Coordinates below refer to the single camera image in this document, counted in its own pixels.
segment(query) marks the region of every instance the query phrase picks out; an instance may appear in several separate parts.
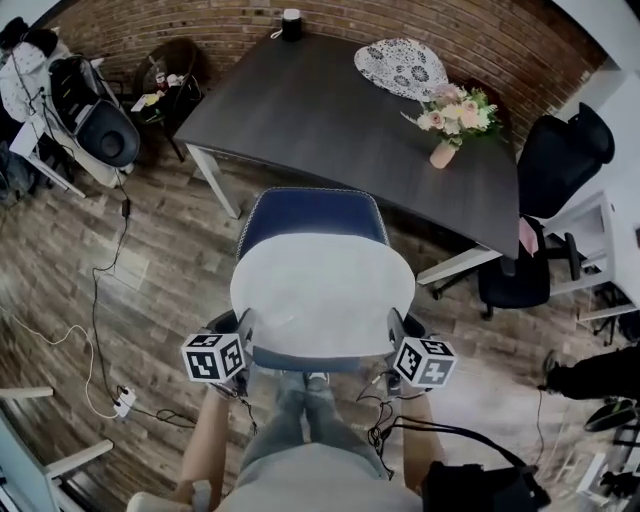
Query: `electrical outlet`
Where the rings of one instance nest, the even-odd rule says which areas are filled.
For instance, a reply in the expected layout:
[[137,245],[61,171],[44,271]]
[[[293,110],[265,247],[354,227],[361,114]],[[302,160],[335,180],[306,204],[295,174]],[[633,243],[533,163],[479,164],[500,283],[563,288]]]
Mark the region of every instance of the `electrical outlet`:
[[133,392],[131,388],[124,388],[120,396],[118,397],[117,403],[113,405],[113,408],[118,413],[118,416],[124,418],[129,411],[133,407],[133,404],[136,402],[136,394]]

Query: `black bag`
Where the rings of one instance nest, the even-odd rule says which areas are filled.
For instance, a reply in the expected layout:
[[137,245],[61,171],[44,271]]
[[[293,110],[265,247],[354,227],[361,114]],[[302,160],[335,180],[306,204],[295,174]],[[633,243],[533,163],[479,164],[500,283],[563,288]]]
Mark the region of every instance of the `black bag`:
[[629,343],[640,341],[640,311],[621,315],[618,322],[620,333],[629,340]]

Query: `black speaker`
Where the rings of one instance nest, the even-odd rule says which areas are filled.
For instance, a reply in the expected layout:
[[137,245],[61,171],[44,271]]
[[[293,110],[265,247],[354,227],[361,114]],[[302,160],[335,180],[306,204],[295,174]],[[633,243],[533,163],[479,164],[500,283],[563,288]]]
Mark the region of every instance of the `black speaker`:
[[76,132],[78,145],[112,167],[126,167],[140,149],[140,135],[129,118],[114,104],[99,100]]

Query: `table leg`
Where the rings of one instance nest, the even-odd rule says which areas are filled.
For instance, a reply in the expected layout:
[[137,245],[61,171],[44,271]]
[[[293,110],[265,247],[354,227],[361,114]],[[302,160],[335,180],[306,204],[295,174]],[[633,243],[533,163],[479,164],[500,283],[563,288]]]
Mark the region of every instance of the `table leg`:
[[431,267],[418,274],[416,281],[418,284],[429,284],[439,279],[452,276],[464,270],[468,270],[478,265],[482,265],[487,261],[495,260],[499,258],[501,254],[491,249],[485,249],[484,247],[474,247],[462,254],[458,254],[453,258],[444,261],[435,267]]
[[591,311],[586,315],[578,315],[578,322],[589,322],[590,320],[598,320],[600,318],[608,318],[610,316],[625,315],[638,311],[638,307],[634,304],[625,304],[624,306],[616,306],[615,308],[600,309]]
[[92,446],[91,448],[87,448],[86,450],[82,450],[69,457],[65,457],[62,460],[53,462],[45,466],[47,476],[51,479],[54,479],[66,473],[67,471],[76,469],[77,467],[80,467],[83,464],[86,464],[87,462],[100,457],[100,455],[107,453],[112,448],[113,443],[111,441],[102,441]]
[[0,398],[17,400],[20,398],[41,398],[52,396],[53,388],[45,386],[42,388],[9,388],[0,389]]
[[582,268],[589,268],[592,267],[593,265],[599,265],[600,263],[603,263],[604,261],[606,261],[607,259],[607,251],[605,251],[604,249],[601,249],[598,252],[594,252],[593,254],[590,254],[586,260],[584,260],[581,263],[581,267]]
[[26,158],[26,160],[59,187],[62,187],[64,190],[71,190],[72,192],[75,192],[77,195],[79,195],[83,199],[87,197],[87,195],[82,190],[73,186],[71,183],[65,180],[62,176],[60,176],[57,172],[55,172],[51,167],[45,164],[37,156],[31,154],[29,155],[29,157]]
[[602,192],[598,192],[591,197],[588,197],[581,203],[577,204],[573,208],[568,209],[566,212],[559,213],[543,226],[543,234],[546,237],[557,233],[562,229],[568,228],[573,221],[578,220],[587,212],[594,208],[601,208],[604,204],[604,195]]
[[234,219],[239,219],[240,207],[238,206],[236,199],[233,197],[231,189],[226,183],[216,159],[211,153],[208,153],[197,146],[187,144],[187,149],[189,150],[189,153],[191,153],[191,156],[202,171],[202,174],[204,174],[204,177],[209,182],[213,192],[218,197],[229,216]]
[[551,287],[551,296],[562,295],[563,293],[575,292],[576,290],[583,290],[585,288],[591,288],[592,286],[598,286],[599,284],[608,283],[611,281],[611,276],[608,272],[600,272],[593,276],[583,277],[577,281],[569,281],[567,283],[557,284]]

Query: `cable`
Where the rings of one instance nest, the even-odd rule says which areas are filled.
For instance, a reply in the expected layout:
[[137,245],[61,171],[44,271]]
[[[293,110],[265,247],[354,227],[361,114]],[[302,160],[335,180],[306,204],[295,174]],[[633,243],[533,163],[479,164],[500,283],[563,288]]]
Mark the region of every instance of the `cable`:
[[538,403],[538,417],[536,419],[536,428],[538,429],[538,434],[540,435],[540,453],[538,454],[538,458],[536,459],[536,463],[534,466],[538,465],[540,459],[542,458],[542,454],[544,453],[544,437],[542,435],[542,430],[540,429],[540,409],[542,408],[542,390],[538,389],[540,393],[540,402]]
[[[120,395],[120,397],[122,397],[122,395],[126,395],[128,393],[128,391],[123,388],[122,386],[116,386],[116,390],[117,393]],[[133,412],[137,412],[140,414],[144,414],[145,416],[149,416],[150,418],[154,418],[158,421],[160,421],[161,423],[168,423],[169,425],[173,425],[174,427],[180,427],[180,428],[195,428],[196,422],[194,420],[192,420],[191,418],[177,413],[175,411],[172,411],[171,409],[160,409],[158,412],[156,412],[155,414],[152,414],[150,412],[147,411],[143,411],[142,409],[137,409],[135,407],[132,407],[131,405],[129,405],[123,398],[119,398],[118,400],[122,400],[125,405],[127,405],[129,407],[129,409]],[[168,417],[162,417],[162,413],[164,412],[168,412],[169,416]],[[184,425],[184,424],[179,424],[179,423],[174,423],[173,421],[171,421],[173,418],[182,418],[183,420],[188,421],[190,424],[189,425]]]
[[4,228],[4,224],[5,222],[7,222],[7,217],[9,217],[9,212],[11,211],[11,209],[16,206],[19,203],[19,201],[13,203],[11,206],[9,206],[8,208],[5,208],[4,211],[4,215],[2,216],[2,223],[0,224],[0,233],[2,233],[2,229]]
[[[378,400],[379,404],[378,406],[380,407],[380,412],[378,414],[378,419],[375,422],[375,424],[367,431],[367,439],[369,441],[369,444],[374,448],[374,450],[376,451],[376,453],[378,454],[378,457],[380,458],[380,462],[382,463],[382,466],[384,467],[384,469],[387,471],[387,474],[389,476],[389,480],[391,480],[393,478],[393,475],[395,474],[395,472],[389,468],[385,462],[384,462],[384,445],[386,440],[389,438],[389,436],[391,435],[391,432],[393,431],[393,429],[395,428],[402,428],[402,429],[407,429],[407,430],[417,430],[417,431],[425,431],[425,432],[443,432],[443,433],[454,433],[454,434],[459,434],[459,435],[463,435],[465,437],[469,437],[471,439],[474,439],[476,441],[482,442],[484,444],[486,444],[487,446],[497,450],[498,452],[500,452],[503,457],[505,457],[511,464],[513,464],[516,467],[524,467],[526,466],[526,464],[524,463],[524,461],[522,461],[519,457],[515,456],[513,453],[509,452],[508,450],[502,448],[501,446],[497,445],[496,443],[494,443],[493,441],[491,441],[489,438],[483,436],[482,434],[478,434],[477,432],[474,432],[473,430],[468,430],[468,429],[464,429],[461,427],[454,427],[451,425],[444,425],[444,424],[440,424],[440,423],[434,423],[434,422],[429,422],[429,421],[422,421],[422,420],[417,420],[408,416],[403,416],[403,415],[399,415],[396,416],[393,420],[393,422],[391,423],[391,425],[385,427],[384,429],[382,428],[382,425],[386,422],[388,422],[394,415],[394,410],[393,410],[393,405],[392,402],[396,399],[398,400],[414,400],[416,398],[419,398],[420,396],[424,395],[425,392],[421,392],[421,393],[417,393],[413,396],[396,396],[393,397],[391,400],[383,400],[382,398],[375,396],[375,395],[364,395],[365,391],[367,389],[369,389],[370,386],[372,386],[373,384],[377,383],[380,378],[385,375],[385,374],[389,374],[392,373],[392,371],[387,370],[384,371],[382,373],[380,373],[375,379],[373,379],[369,384],[367,384],[362,391],[358,394],[358,397],[356,398],[356,403],[364,400],[365,398],[373,398],[375,400]],[[536,459],[535,462],[535,466],[538,465],[538,463],[540,462],[540,459],[542,458],[542,454],[544,453],[544,437],[542,435],[542,430],[540,429],[540,410],[542,407],[542,391],[540,391],[540,402],[538,404],[538,415],[537,415],[537,421],[536,421],[536,426],[538,428],[538,433],[540,434],[540,453],[538,454],[538,458]],[[383,418],[384,415],[384,411],[385,408],[388,408],[389,413],[386,415],[386,417]],[[420,426],[416,426],[416,425],[411,425],[411,424],[404,424],[404,423],[399,423],[399,421],[407,421],[407,422],[411,422],[414,424],[418,424]]]
[[[387,421],[389,421],[393,417],[393,414],[394,414],[393,413],[393,406],[391,404],[392,404],[392,402],[394,400],[414,400],[414,399],[419,398],[419,397],[421,397],[422,395],[425,394],[425,391],[422,391],[420,393],[417,393],[415,395],[410,395],[410,396],[395,396],[395,397],[392,397],[390,400],[383,400],[379,396],[365,395],[364,394],[367,391],[367,389],[369,389],[371,386],[377,384],[378,381],[383,376],[389,375],[389,374],[393,374],[393,373],[394,373],[394,370],[385,370],[385,371],[381,372],[375,379],[373,379],[369,384],[367,384],[362,389],[362,391],[360,391],[360,393],[358,394],[358,397],[356,398],[356,403],[358,403],[361,400],[364,400],[366,398],[373,398],[374,400],[378,401],[378,407],[380,408],[380,411],[378,413],[378,419],[376,420],[375,424],[369,430],[367,430],[367,440],[369,441],[369,444],[376,450],[376,453],[378,454],[378,457],[380,457],[380,462],[382,463],[382,466],[384,467],[385,471],[387,472],[389,480],[391,480],[393,478],[393,475],[395,474],[395,471],[393,469],[389,468],[385,464],[383,456],[382,456],[382,454],[384,453],[384,441],[385,440],[382,439],[381,426],[382,426],[382,424],[386,423]],[[385,408],[388,408],[389,414],[387,414],[387,416],[383,419]]]
[[256,423],[256,420],[253,418],[253,411],[252,411],[251,404],[249,402],[247,402],[243,397],[238,395],[238,392],[235,391],[235,390],[231,390],[231,389],[227,388],[226,386],[222,386],[220,384],[211,383],[211,385],[214,388],[216,388],[218,391],[221,391],[222,393],[227,395],[227,397],[235,398],[236,400],[238,400],[241,404],[243,404],[247,408],[247,412],[249,413],[249,418],[251,418],[251,426],[253,428],[253,435],[254,436],[257,435],[258,434],[258,424]]
[[[129,196],[127,196],[127,193],[124,192],[124,188],[122,186],[122,182],[120,181],[120,176],[118,175],[118,171],[116,170],[115,173],[116,173],[116,177],[118,178],[118,183],[120,184],[120,189],[123,191],[127,200],[129,200]],[[98,349],[98,357],[100,359],[100,369],[102,370],[102,382],[104,384],[105,390],[107,391],[107,394],[111,397],[111,401],[114,403],[114,405],[116,404],[117,400],[111,394],[111,389],[109,387],[109,383],[107,380],[107,371],[104,366],[104,356],[102,354],[102,348],[100,347],[100,337],[98,336],[98,328],[96,327],[96,306],[98,304],[98,281],[100,279],[100,277],[96,277],[96,272],[108,272],[112,268],[115,269],[115,266],[118,263],[118,257],[120,256],[120,251],[122,249],[122,242],[124,240],[125,235],[127,234],[128,228],[129,228],[129,217],[126,216],[124,218],[124,230],[122,231],[122,235],[120,235],[120,240],[118,240],[118,246],[116,248],[116,253],[111,265],[104,268],[93,267],[91,269],[91,276],[93,277],[93,303],[91,304],[91,325],[93,327],[93,334],[96,339],[96,347]]]
[[93,350],[93,343],[91,343],[91,340],[89,339],[89,334],[87,334],[87,331],[84,330],[84,328],[80,325],[74,325],[72,326],[68,331],[67,334],[64,336],[64,338],[59,339],[58,341],[49,341],[47,338],[45,338],[42,334],[40,334],[39,332],[36,332],[32,329],[30,329],[29,327],[27,327],[25,324],[23,324],[20,320],[18,320],[17,317],[15,317],[14,315],[12,315],[11,313],[9,313],[6,309],[4,309],[2,306],[0,306],[0,310],[2,310],[4,313],[6,313],[7,315],[9,315],[11,318],[13,318],[19,325],[21,325],[23,328],[25,328],[27,331],[29,331],[31,334],[34,334],[35,336],[38,336],[40,338],[42,338],[44,341],[46,341],[49,345],[51,346],[56,346],[59,345],[60,343],[62,343],[63,341],[65,341],[69,335],[71,334],[71,332],[74,329],[80,329],[80,331],[82,331],[82,333],[85,336],[85,339],[87,341],[87,343],[89,344],[89,347],[91,348],[91,362],[89,363],[89,377],[87,377],[87,381],[85,383],[84,386],[84,392],[85,392],[85,396],[87,397],[87,403],[89,404],[89,407],[91,408],[91,410],[97,414],[98,416],[100,416],[101,418],[107,419],[107,420],[112,420],[114,418],[116,418],[118,416],[118,413],[114,414],[113,416],[107,416],[105,414],[102,414],[100,412],[98,412],[96,410],[96,408],[93,406],[93,403],[91,402],[91,398],[89,398],[89,383],[91,382],[91,377],[93,376],[93,359],[94,359],[94,350]]
[[[52,110],[47,106],[46,98],[47,98],[47,97],[50,97],[50,98],[51,98],[51,97],[52,97],[52,95],[46,95],[46,94],[43,94],[43,93],[44,93],[44,88],[43,88],[43,87],[41,87],[41,88],[40,88],[40,90],[38,91],[38,94],[37,94],[34,98],[32,98],[32,97],[31,97],[31,95],[29,94],[29,90],[27,89],[27,87],[26,87],[26,85],[25,85],[25,83],[24,83],[24,80],[23,80],[23,78],[22,78],[22,74],[20,73],[20,70],[19,70],[19,68],[18,68],[18,64],[17,64],[16,58],[15,58],[15,55],[13,54],[13,51],[11,51],[11,57],[12,57],[12,59],[13,59],[14,67],[15,67],[15,70],[16,70],[16,74],[18,75],[18,79],[20,80],[20,84],[22,85],[22,88],[23,88],[23,90],[24,90],[25,94],[27,95],[27,99],[28,99],[28,103],[29,103],[29,114],[30,114],[30,115],[34,115],[34,114],[36,114],[36,113],[37,113],[37,110],[36,110],[36,109],[35,109],[35,107],[33,106],[33,102],[34,102],[38,97],[40,97],[40,96],[42,95],[42,96],[44,97],[44,100],[43,100],[43,102],[42,102],[42,106],[43,106],[43,113],[42,113],[42,117],[44,118],[44,121],[45,121],[45,123],[46,123],[46,125],[47,125],[47,128],[49,129],[49,136],[51,137],[51,139],[52,139],[56,144],[58,144],[59,146],[61,146],[61,147],[65,148],[65,149],[67,149],[67,150],[71,153],[71,157],[75,160],[75,152],[73,151],[73,149],[72,149],[72,148],[70,148],[70,147],[68,147],[68,146],[66,146],[66,145],[64,145],[64,144],[61,144],[60,142],[58,142],[58,140],[56,139],[56,137],[55,137],[55,135],[54,135],[54,133],[53,133],[53,129],[51,128],[51,124],[50,124],[50,122],[49,122],[49,117],[47,116],[47,111],[48,111],[48,112],[53,116],[53,118],[54,118],[54,119],[56,119],[56,115],[55,115],[55,113],[54,113],[54,112],[53,112],[53,111],[52,111]],[[105,80],[103,80],[103,79],[102,79],[102,77],[100,77],[100,75],[96,72],[96,70],[93,68],[93,66],[91,66],[91,63],[90,63],[90,62],[89,62],[85,57],[82,57],[82,58],[84,58],[84,60],[86,60],[86,61],[88,62],[88,64],[89,64],[89,68],[92,70],[92,72],[93,72],[94,76],[95,76],[95,77],[97,77],[97,78],[98,78],[98,80],[99,80],[100,82],[106,83],[106,81],[105,81]],[[37,139],[39,139],[39,138],[40,138],[40,136],[38,135],[38,133],[37,133],[37,131],[36,131],[35,127],[33,126],[33,124],[31,125],[31,127],[32,127],[32,129],[34,130],[34,133],[35,133],[35,135],[36,135],[36,138],[37,138]],[[118,258],[119,258],[119,256],[120,256],[120,252],[121,252],[121,250],[122,250],[122,242],[123,242],[123,240],[124,240],[124,237],[126,236],[126,233],[127,233],[128,228],[129,228],[129,208],[130,208],[130,203],[131,203],[131,201],[130,201],[130,199],[129,199],[129,196],[127,195],[127,192],[124,190],[124,187],[123,187],[123,185],[122,185],[122,181],[120,180],[120,175],[118,174],[118,172],[119,172],[119,171],[116,169],[116,170],[115,170],[116,178],[117,178],[118,183],[119,183],[119,185],[120,185],[120,190],[122,190],[122,192],[123,192],[123,194],[124,194],[124,196],[125,196],[125,198],[126,198],[126,201],[127,201],[127,203],[128,203],[128,204],[127,204],[127,210],[126,210],[126,213],[125,213],[125,209],[123,208],[123,216],[124,216],[124,218],[125,218],[125,226],[124,226],[124,230],[122,231],[122,235],[120,236],[120,239],[118,240],[118,246],[117,246],[117,248],[116,248],[116,254],[115,254],[115,256],[114,256],[113,262],[112,262],[108,267],[105,267],[105,268],[93,267],[93,268],[91,269],[91,275],[92,275],[92,277],[93,277],[93,285],[94,285],[94,296],[93,296],[93,303],[92,303],[92,306],[91,306],[91,323],[92,323],[92,327],[93,327],[94,336],[95,336],[95,339],[96,339],[96,347],[97,347],[97,349],[98,349],[98,357],[99,357],[99,360],[100,360],[100,369],[101,369],[101,373],[102,373],[102,382],[103,382],[103,384],[104,384],[104,389],[105,389],[105,391],[106,391],[107,395],[109,396],[109,398],[111,399],[111,401],[112,401],[112,403],[113,403],[114,405],[119,405],[119,404],[118,404],[118,401],[116,400],[116,398],[115,398],[115,397],[113,396],[113,394],[111,393],[111,389],[110,389],[110,387],[109,387],[109,383],[108,383],[108,379],[107,379],[107,372],[106,372],[106,369],[105,369],[105,363],[104,363],[104,355],[102,354],[102,348],[101,348],[101,346],[100,346],[100,338],[99,338],[99,335],[98,335],[98,330],[97,330],[97,328],[96,328],[96,306],[97,306],[97,303],[98,303],[98,281],[99,281],[99,279],[100,279],[100,277],[101,277],[101,276],[96,276],[96,273],[97,273],[97,272],[108,272],[108,271],[109,271],[109,270],[111,270],[111,269],[115,269],[116,264],[117,264],[117,262],[118,262]],[[1,230],[1,229],[2,229],[2,227],[4,226],[4,221],[6,221],[6,214],[5,214],[5,218],[3,219],[2,224],[0,225],[0,230]],[[31,331],[31,329],[29,329],[29,328],[28,328],[28,327],[26,327],[24,324],[22,324],[19,320],[17,320],[17,318],[15,318],[15,317],[13,317],[13,318],[14,318],[18,323],[20,323],[20,325],[22,325],[25,329],[29,330],[30,332],[32,332],[32,333],[34,333],[34,334],[38,334],[38,335],[39,335],[40,337],[42,337],[45,341],[49,342],[49,340],[47,340],[46,338],[44,338],[44,336],[40,335],[39,333],[35,333],[34,331]],[[115,414],[115,415],[113,415],[113,416],[106,416],[106,415],[104,415],[104,414],[101,414],[101,413],[99,413],[99,412],[98,412],[98,411],[93,407],[93,405],[92,405],[92,403],[91,403],[91,400],[89,399],[89,381],[91,380],[91,377],[92,377],[92,374],[93,374],[93,361],[94,361],[94,349],[93,349],[93,344],[92,344],[92,343],[91,343],[91,341],[89,340],[89,337],[88,337],[87,332],[86,332],[86,331],[84,330],[84,328],[82,328],[81,326],[77,326],[77,325],[73,326],[71,329],[69,329],[69,332],[67,333],[67,336],[69,335],[69,333],[70,333],[74,328],[79,328],[79,329],[81,329],[81,330],[82,330],[82,332],[83,332],[83,333],[85,334],[85,336],[86,336],[86,339],[87,339],[87,342],[89,343],[89,346],[91,347],[91,366],[90,366],[90,370],[89,370],[89,379],[87,380],[87,384],[86,384],[86,386],[85,386],[85,392],[86,392],[86,395],[87,395],[87,401],[88,401],[88,403],[89,403],[89,406],[91,407],[91,409],[93,410],[93,412],[94,412],[94,413],[96,413],[98,416],[100,416],[100,417],[102,417],[102,418],[105,418],[105,419],[114,419],[114,418],[118,417],[118,413],[116,413],[116,414]],[[240,401],[242,401],[242,402],[247,406],[247,408],[249,409],[249,415],[251,416],[251,419],[252,419],[252,422],[253,422],[253,425],[254,425],[254,431],[255,431],[255,430],[257,429],[257,426],[256,426],[256,424],[255,424],[255,421],[253,421],[253,416],[252,416],[252,414],[251,414],[251,405],[250,405],[248,402],[246,402],[246,400],[244,400],[244,399],[242,399],[242,398],[240,398],[240,397],[238,397],[238,399],[239,399]],[[191,425],[189,425],[189,426],[186,426],[186,425],[179,425],[179,424],[177,424],[177,423],[173,423],[173,422],[171,422],[170,420],[171,420],[172,418],[174,418],[174,417],[179,417],[179,418],[183,418],[183,419],[185,419],[185,420],[187,420],[187,421],[191,421],[191,422],[193,423],[193,420],[191,420],[190,418],[187,418],[186,416],[183,416],[183,415],[181,415],[181,414],[179,414],[179,413],[176,413],[175,411],[172,411],[171,409],[160,409],[160,410],[159,410],[155,415],[154,415],[154,414],[151,414],[151,413],[148,413],[148,412],[146,412],[146,411],[142,411],[142,410],[140,410],[140,409],[134,409],[134,408],[131,408],[131,410],[133,410],[133,411],[135,411],[135,412],[138,412],[138,413],[141,413],[141,414],[145,414],[145,415],[147,415],[147,416],[150,416],[150,417],[152,417],[152,418],[155,418],[155,419],[157,419],[158,421],[161,421],[161,422],[164,422],[164,423],[169,423],[169,424],[171,424],[171,425],[175,425],[175,426],[178,426],[178,427],[193,428],[193,426],[191,426]],[[169,417],[162,417],[162,413],[164,413],[164,412],[168,412],[168,413],[170,414],[170,415],[169,415]]]

